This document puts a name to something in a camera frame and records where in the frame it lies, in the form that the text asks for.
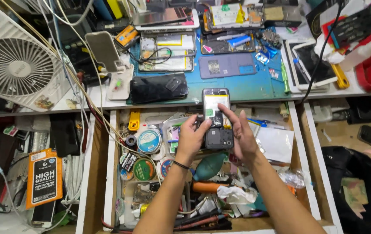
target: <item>glue tube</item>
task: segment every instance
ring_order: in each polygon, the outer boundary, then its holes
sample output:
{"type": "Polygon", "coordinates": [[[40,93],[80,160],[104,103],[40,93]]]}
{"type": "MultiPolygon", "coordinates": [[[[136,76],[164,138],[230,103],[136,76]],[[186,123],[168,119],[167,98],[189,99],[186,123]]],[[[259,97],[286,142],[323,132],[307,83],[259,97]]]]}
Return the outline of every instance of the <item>glue tube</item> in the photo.
{"type": "Polygon", "coordinates": [[[217,209],[217,206],[216,206],[216,202],[214,201],[214,199],[209,196],[206,201],[202,200],[198,205],[197,207],[199,207],[196,211],[194,211],[193,213],[191,213],[190,215],[190,218],[193,218],[194,216],[197,216],[197,215],[202,215],[202,214],[205,214],[205,213],[208,213],[214,209],[217,209]]]}

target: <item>plastic bag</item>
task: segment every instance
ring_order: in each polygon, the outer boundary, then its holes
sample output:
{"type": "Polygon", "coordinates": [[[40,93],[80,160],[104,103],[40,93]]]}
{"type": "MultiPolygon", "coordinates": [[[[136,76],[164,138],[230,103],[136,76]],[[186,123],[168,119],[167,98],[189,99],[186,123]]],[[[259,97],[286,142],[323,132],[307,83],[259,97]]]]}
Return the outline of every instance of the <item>plastic bag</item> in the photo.
{"type": "Polygon", "coordinates": [[[278,172],[278,175],[286,185],[296,189],[302,189],[305,187],[302,169],[297,169],[295,172],[288,169],[283,172],[278,172]]]}

